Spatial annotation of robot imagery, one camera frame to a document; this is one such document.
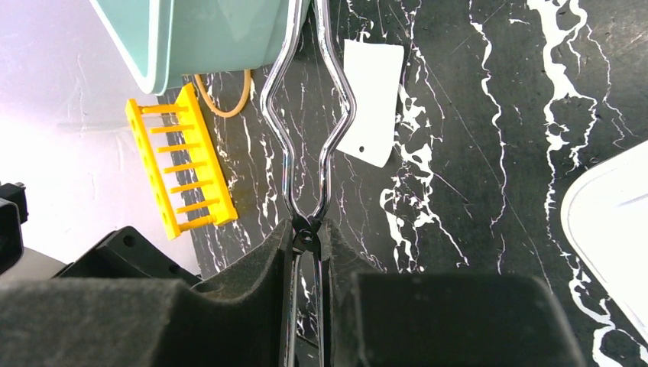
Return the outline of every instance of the orange rubber tube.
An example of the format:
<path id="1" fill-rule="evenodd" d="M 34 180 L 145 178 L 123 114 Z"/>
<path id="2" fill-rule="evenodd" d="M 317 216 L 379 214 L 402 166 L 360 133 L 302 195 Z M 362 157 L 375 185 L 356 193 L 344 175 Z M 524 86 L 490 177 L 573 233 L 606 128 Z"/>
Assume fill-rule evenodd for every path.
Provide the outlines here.
<path id="1" fill-rule="evenodd" d="M 245 103 L 248 102 L 248 97 L 250 96 L 250 88 L 252 86 L 252 72 L 250 70 L 244 71 L 243 92 L 241 93 L 241 98 L 239 99 L 238 104 L 232 111 L 222 111 L 221 109 L 216 107 L 216 104 L 212 101 L 211 98 L 209 98 L 209 94 L 207 94 L 207 89 L 205 89 L 205 85 L 203 84 L 203 78 L 200 77 L 199 74 L 194 74 L 193 77 L 196 78 L 196 85 L 198 86 L 198 90 L 200 91 L 202 99 L 205 100 L 205 103 L 207 104 L 209 109 L 211 109 L 212 112 L 214 112 L 214 114 L 217 116 L 224 118 L 234 117 L 241 112 L 243 107 L 245 107 Z"/>

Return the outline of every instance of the yellow test tube rack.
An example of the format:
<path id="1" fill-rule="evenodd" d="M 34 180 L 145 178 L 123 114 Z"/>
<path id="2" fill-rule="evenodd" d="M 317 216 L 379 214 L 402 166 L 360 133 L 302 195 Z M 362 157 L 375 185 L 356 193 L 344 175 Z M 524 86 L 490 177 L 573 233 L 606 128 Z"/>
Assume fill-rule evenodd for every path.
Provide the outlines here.
<path id="1" fill-rule="evenodd" d="M 142 115 L 166 113 L 175 114 L 178 125 L 149 128 L 147 132 Z M 175 239 L 181 232 L 200 226 L 211 223 L 221 225 L 238 219 L 238 214 L 232 204 L 232 198 L 229 195 L 227 183 L 209 138 L 205 120 L 200 112 L 192 84 L 185 85 L 180 91 L 176 102 L 171 105 L 139 106 L 134 99 L 129 99 L 126 103 L 126 115 L 131 124 L 135 142 L 144 162 L 144 169 L 151 183 L 151 189 L 153 189 L 155 201 L 160 209 L 164 229 L 169 239 Z M 167 192 L 148 133 L 163 134 L 168 132 L 181 132 L 184 143 L 160 147 L 157 149 L 157 153 L 188 151 L 191 162 L 166 167 L 163 172 L 171 174 L 194 169 L 198 180 L 197 182 L 174 187 Z M 196 188 L 201 189 L 205 197 L 204 201 L 173 209 L 169 200 L 169 193 L 180 193 Z M 176 214 L 188 213 L 202 208 L 207 208 L 209 215 L 178 224 Z"/>

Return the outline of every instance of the marble countertop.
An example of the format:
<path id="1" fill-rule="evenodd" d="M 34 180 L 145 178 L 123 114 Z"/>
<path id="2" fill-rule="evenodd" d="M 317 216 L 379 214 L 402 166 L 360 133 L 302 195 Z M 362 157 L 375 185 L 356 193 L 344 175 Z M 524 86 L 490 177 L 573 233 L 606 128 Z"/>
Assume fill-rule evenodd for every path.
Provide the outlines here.
<path id="1" fill-rule="evenodd" d="M 537 277 L 564 307 L 590 365 L 648 364 L 646 342 L 567 242 L 558 209 L 579 175 L 648 139 L 645 3 L 341 0 L 331 7 L 340 57 L 344 39 L 405 48 L 387 165 L 335 154 L 327 217 L 347 240 L 385 271 Z M 316 204 L 319 149 L 339 116 L 315 32 L 311 11 L 276 103 L 299 142 L 297 199 L 306 210 Z M 269 68 L 254 71 L 240 116 L 223 120 L 204 109 L 240 216 L 193 232 L 205 277 L 288 217 L 281 149 L 259 108 Z M 231 108 L 242 74 L 207 83 Z M 300 314 L 300 332 L 308 336 L 307 278 L 310 312 Z"/>

